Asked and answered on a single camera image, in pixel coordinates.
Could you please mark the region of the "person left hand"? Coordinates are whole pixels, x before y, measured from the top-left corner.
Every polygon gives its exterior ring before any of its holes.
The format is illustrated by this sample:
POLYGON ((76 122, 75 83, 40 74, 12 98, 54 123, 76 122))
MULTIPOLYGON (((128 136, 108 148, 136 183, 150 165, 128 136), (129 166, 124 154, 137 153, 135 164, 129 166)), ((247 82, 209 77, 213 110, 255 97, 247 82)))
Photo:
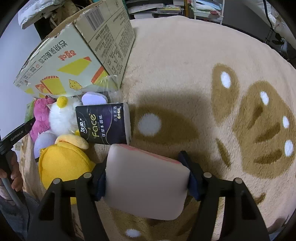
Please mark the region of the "person left hand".
POLYGON ((11 187, 15 191, 21 191, 23 189, 23 179, 19 170, 17 155, 14 151, 10 150, 6 155, 6 158, 10 161, 12 166, 11 179, 13 180, 13 182, 11 184, 11 187))

